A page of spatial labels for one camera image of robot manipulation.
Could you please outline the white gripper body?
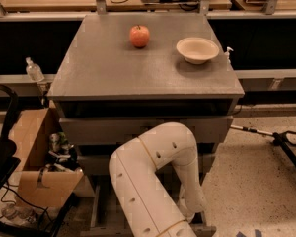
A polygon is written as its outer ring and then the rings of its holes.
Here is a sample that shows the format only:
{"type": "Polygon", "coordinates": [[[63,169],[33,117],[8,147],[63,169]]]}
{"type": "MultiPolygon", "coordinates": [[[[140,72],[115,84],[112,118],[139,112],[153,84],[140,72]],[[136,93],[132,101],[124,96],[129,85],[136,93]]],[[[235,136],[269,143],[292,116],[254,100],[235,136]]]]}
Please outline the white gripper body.
{"type": "Polygon", "coordinates": [[[191,223],[195,217],[195,211],[191,208],[195,204],[195,195],[186,192],[183,186],[180,186],[177,207],[188,223],[191,223]]]}

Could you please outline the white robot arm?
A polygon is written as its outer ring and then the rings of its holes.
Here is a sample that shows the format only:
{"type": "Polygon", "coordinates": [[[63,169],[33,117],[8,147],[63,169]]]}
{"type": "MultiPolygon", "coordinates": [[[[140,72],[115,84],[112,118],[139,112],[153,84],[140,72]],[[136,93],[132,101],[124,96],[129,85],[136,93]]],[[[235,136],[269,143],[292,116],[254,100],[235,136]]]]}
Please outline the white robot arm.
{"type": "Polygon", "coordinates": [[[134,237],[196,237],[189,223],[203,212],[198,152],[183,124],[158,125],[115,150],[109,161],[111,182],[134,237]],[[156,171],[171,164],[183,198],[174,202],[156,171]]]}

